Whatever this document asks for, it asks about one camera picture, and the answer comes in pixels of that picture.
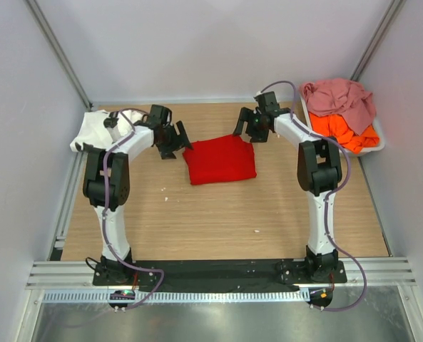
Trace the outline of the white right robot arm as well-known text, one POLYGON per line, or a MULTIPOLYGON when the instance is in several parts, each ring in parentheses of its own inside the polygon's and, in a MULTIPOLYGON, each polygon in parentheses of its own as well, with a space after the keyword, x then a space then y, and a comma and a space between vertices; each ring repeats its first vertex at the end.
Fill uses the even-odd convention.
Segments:
POLYGON ((297 181, 307 195, 310 233, 304 261, 305 276, 313 282, 332 280, 338 269, 338 251, 333 246, 334 190, 342 179, 338 146, 314 133, 291 108, 281 108, 275 93, 255 96, 254 109, 240 109, 234 136, 246 133, 252 143, 265 143, 270 132, 297 148, 297 181))

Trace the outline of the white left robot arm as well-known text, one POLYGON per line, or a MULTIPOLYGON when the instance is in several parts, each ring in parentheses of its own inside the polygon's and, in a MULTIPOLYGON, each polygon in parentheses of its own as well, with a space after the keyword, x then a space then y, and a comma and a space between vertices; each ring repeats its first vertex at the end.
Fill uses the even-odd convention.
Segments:
POLYGON ((130 163, 153 146, 164 160, 192 147, 183 123, 173 123, 172 115, 163 105, 152 105, 149 112, 137 108, 104 112, 99 125, 110 142, 101 147, 83 144, 87 152, 83 195, 97 214, 103 238, 101 258, 93 266, 97 286, 127 285, 139 270, 133 263, 124 215, 131 190, 130 163))

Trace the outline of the red t shirt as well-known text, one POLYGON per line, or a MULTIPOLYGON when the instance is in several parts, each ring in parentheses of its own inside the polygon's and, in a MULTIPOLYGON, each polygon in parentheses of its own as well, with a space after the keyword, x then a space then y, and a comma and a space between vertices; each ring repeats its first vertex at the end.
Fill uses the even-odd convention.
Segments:
POLYGON ((253 145, 241 137, 226 135, 192 143, 183 158, 188 166, 190 183, 205 185, 236 182, 257 177, 253 145))

